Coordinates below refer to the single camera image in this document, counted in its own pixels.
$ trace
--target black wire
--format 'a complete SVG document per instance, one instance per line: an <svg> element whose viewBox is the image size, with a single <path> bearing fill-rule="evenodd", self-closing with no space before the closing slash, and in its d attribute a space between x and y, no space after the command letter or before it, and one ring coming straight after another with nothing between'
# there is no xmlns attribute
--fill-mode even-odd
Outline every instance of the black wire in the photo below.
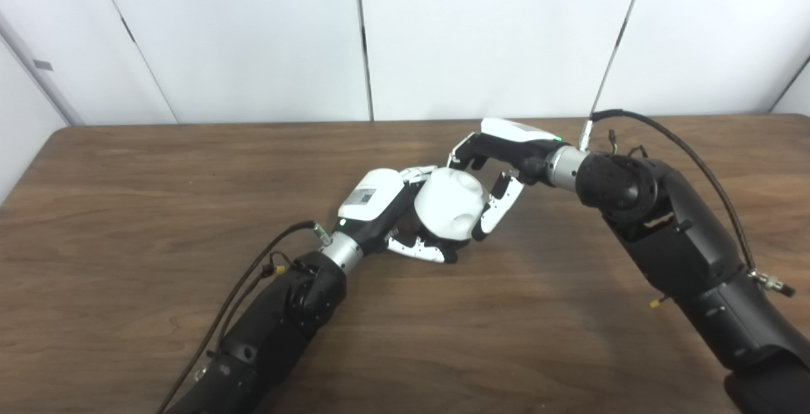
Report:
<svg viewBox="0 0 810 414"><path fill-rule="evenodd" d="M174 398L174 395L180 389L180 386L183 385L183 382L185 381L186 377L189 376L189 373L191 373L192 368L194 368L194 365L197 364L197 360L200 359L200 356L202 356L203 351L205 351L208 342L211 341L211 337L214 336L214 332L216 331L217 325L220 324L222 316L225 315L225 312L228 310L229 305L231 305L231 302L234 301L234 297L237 296L237 292L239 292L239 289L245 284L245 281L247 281L248 277L251 276L251 273L256 269L256 267L258 267L258 265L261 264L261 261L263 261L263 259L266 258L268 253L271 252L271 250L276 246L276 244L278 244L278 242L283 240L283 238L286 237L287 235L290 235L291 233L296 232L297 230L314 229L314 228L315 228L315 221L301 221L298 224L293 224L292 226L287 227L287 230L284 230L284 232L278 234L278 236L276 236L276 238L274 238L273 241L267 244L267 247L265 247L265 249L261 251L260 255L258 255L256 260L252 262L251 266L248 267L248 270L246 270L245 273L243 273L243 275L239 279L239 281L237 281L237 284L235 284L234 289L232 289L231 292L228 293L228 297L225 298L225 302L223 302L219 312L216 314L216 317L214 318L214 322L212 322L211 327L208 328L208 332L205 333L205 337L202 339L202 342L200 342L197 351L194 351L194 355L191 357L191 360L189 360L188 365L186 365L185 368L183 368L183 371L180 372L180 376L177 377L177 380L174 381L174 384L171 386L171 389L168 391L168 394L166 394L166 397L164 398L163 402L160 403L160 407L157 409L156 414L163 414L163 412L166 410L168 406L168 403L171 403L171 399Z"/></svg>
<svg viewBox="0 0 810 414"><path fill-rule="evenodd" d="M666 136L669 140L674 142L677 146L680 147L683 151L688 154L689 158L692 158L698 168L701 169L703 175L709 180L709 183L714 187L714 190L717 191L717 195L720 196L720 200L723 201L723 206L726 207L726 212L728 213L729 219L732 221L732 226L734 227L734 232L737 234L737 240L740 241L740 247L743 249L743 256L745 258L745 264L749 267L750 270L754 270L757 265L754 262L753 255L751 253L751 248L749 247L749 241L745 237L745 230L743 230L743 224L740 223L740 217L737 216L737 211L734 209L732 204L732 200L728 198L726 194L726 190L723 189L720 182L718 181L717 177L714 176L709 166L701 160L700 156L695 153L695 151L689 147L680 137L676 136L674 132L667 129L665 126L661 125L659 122L655 120L640 115L638 113L632 111L626 111L621 109L613 109L613 110L605 110L605 111L597 111L590 117L590 119L596 123L599 120L604 120L606 118L614 118L617 116L627 116L628 118L633 118L634 120L639 120L642 123L645 123L648 126L653 127L658 132Z"/></svg>
<svg viewBox="0 0 810 414"><path fill-rule="evenodd" d="M648 154L647 154L647 151L646 151L646 149L644 148L644 146L643 146L643 145L634 146L634 147L633 147L633 149L631 149L631 150L630 150L630 152L629 152L627 155L628 155L628 156L633 156L633 154L634 154L636 151L640 151L640 152L642 152L642 157L643 157L643 158L648 158L648 157L650 157L650 155L648 155Z"/></svg>
<svg viewBox="0 0 810 414"><path fill-rule="evenodd" d="M231 319L234 319L234 314L239 310L239 305L245 301L245 298L248 295L251 295L252 290L256 288L258 282L267 278L270 275L273 275L273 270L275 269L275 262L273 261L273 256L280 255L284 261L287 262L287 267L291 265L290 258L287 257L286 254L282 253L281 251L273 251L270 253L270 264L267 267L267 270L262 270L259 275L256 275L255 278L252 279L251 283L248 284L248 287L245 288L245 291L242 293L241 296L234 302L234 306L231 307L231 310L228 312L228 316L225 316L225 321L222 322L222 327L220 327L220 336L216 339L216 349L217 351L220 350L220 346L222 345L222 340L225 339L225 334L228 332L228 327L231 324Z"/></svg>

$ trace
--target wooden table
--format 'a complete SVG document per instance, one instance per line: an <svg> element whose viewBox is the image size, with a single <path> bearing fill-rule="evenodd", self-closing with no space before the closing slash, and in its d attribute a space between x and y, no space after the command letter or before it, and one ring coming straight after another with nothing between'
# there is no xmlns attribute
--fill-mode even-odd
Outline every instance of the wooden table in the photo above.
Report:
<svg viewBox="0 0 810 414"><path fill-rule="evenodd" d="M810 334L810 120L661 118L714 169L771 295ZM529 123L576 140L582 120ZM273 235L332 226L365 172L443 163L477 122L83 127L54 134L0 208L0 412L152 412ZM608 120L720 201L689 159ZM487 186L502 166L482 172ZM295 235L285 249L318 246ZM263 411L734 412L721 368L595 210L535 186L455 266L380 254Z"/></svg>

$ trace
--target white sphere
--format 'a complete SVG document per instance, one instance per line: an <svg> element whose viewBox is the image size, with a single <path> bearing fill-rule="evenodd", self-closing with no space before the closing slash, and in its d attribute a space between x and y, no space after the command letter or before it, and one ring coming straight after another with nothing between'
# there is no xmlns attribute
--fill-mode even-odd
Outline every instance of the white sphere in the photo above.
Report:
<svg viewBox="0 0 810 414"><path fill-rule="evenodd" d="M419 221L434 235L468 240L483 212L486 191L473 175L451 168L430 174L414 200Z"/></svg>

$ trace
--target label sticker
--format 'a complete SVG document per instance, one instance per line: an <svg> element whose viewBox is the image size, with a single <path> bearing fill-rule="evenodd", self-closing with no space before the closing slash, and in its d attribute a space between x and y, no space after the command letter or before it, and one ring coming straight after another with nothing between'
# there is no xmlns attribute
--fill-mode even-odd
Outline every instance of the label sticker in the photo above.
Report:
<svg viewBox="0 0 810 414"><path fill-rule="evenodd" d="M376 191L376 189L372 188L355 189L352 191L352 194L346 198L344 204L367 204Z"/></svg>

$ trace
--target white wall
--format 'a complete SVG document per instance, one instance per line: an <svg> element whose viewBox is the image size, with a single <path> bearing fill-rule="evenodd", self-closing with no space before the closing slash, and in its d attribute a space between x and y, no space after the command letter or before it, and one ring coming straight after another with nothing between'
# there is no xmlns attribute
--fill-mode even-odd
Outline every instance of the white wall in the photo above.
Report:
<svg viewBox="0 0 810 414"><path fill-rule="evenodd" d="M629 4L363 0L374 115L586 115Z"/></svg>
<svg viewBox="0 0 810 414"><path fill-rule="evenodd" d="M810 67L804 70L773 108L773 113L801 113L810 116Z"/></svg>
<svg viewBox="0 0 810 414"><path fill-rule="evenodd" d="M115 0L182 123L367 120L357 0Z"/></svg>
<svg viewBox="0 0 810 414"><path fill-rule="evenodd" d="M112 1L0 0L0 32L75 122L175 122Z"/></svg>
<svg viewBox="0 0 810 414"><path fill-rule="evenodd" d="M636 0L600 108L768 111L810 54L810 0Z"/></svg>
<svg viewBox="0 0 810 414"><path fill-rule="evenodd" d="M0 203L65 122L0 39Z"/></svg>

